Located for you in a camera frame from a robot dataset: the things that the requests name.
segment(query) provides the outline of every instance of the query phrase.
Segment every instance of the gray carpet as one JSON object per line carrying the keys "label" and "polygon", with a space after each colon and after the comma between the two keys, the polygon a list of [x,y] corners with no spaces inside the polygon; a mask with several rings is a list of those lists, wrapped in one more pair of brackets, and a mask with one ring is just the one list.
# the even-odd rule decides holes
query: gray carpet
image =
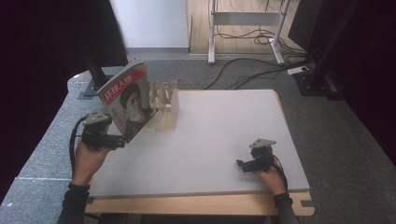
{"label": "gray carpet", "polygon": [[[206,87],[226,63],[146,61],[149,80],[178,79],[185,90]],[[270,67],[253,61],[231,63],[211,89],[225,89],[241,76]],[[107,74],[118,70],[104,69]],[[97,97],[78,100],[90,79],[88,73],[70,79],[63,106],[0,207],[0,223],[55,223],[71,175],[71,130],[78,118],[103,108]],[[313,216],[300,217],[301,223],[396,223],[396,168],[346,102],[302,97],[286,72],[274,80],[251,80],[240,89],[273,89],[279,94],[316,208]]]}

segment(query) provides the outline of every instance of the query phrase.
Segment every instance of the human hand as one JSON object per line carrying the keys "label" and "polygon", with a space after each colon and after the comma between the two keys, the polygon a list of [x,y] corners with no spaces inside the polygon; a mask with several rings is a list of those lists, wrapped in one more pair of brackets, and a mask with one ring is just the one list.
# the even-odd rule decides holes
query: human hand
{"label": "human hand", "polygon": [[256,171],[255,174],[260,177],[265,187],[267,187],[274,196],[286,193],[285,184],[279,175],[279,171],[273,166],[271,166],[267,171]]}
{"label": "human hand", "polygon": [[111,151],[110,148],[103,150],[94,150],[78,140],[76,150],[75,171],[72,179],[72,184],[77,186],[87,186],[90,184],[92,176],[102,166],[107,153]]}

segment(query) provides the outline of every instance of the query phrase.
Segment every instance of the table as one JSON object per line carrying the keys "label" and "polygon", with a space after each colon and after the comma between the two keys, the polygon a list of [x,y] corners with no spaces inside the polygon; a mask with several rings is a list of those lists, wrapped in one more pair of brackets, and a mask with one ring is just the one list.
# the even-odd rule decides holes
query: table
{"label": "table", "polygon": [[300,203],[309,185],[274,91],[180,91],[179,104],[174,133],[141,132],[107,156],[88,213],[273,215],[272,195],[235,161],[251,160],[260,137],[277,141],[296,214],[313,214]]}

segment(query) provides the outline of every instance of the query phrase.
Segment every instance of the power strip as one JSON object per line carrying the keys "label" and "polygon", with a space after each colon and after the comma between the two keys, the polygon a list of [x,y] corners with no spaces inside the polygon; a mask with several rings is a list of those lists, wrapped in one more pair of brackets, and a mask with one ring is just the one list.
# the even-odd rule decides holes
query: power strip
{"label": "power strip", "polygon": [[305,66],[302,67],[296,67],[296,68],[292,68],[288,70],[288,74],[289,75],[295,75],[295,74],[299,74],[299,73],[304,73],[304,72],[308,72],[309,69]]}

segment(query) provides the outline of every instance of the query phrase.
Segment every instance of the book cover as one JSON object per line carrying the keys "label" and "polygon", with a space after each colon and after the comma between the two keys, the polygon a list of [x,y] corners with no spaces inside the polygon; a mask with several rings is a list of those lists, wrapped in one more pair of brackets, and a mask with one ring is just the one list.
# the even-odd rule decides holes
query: book cover
{"label": "book cover", "polygon": [[134,60],[123,67],[99,91],[107,113],[129,143],[153,117],[149,105],[148,68]]}

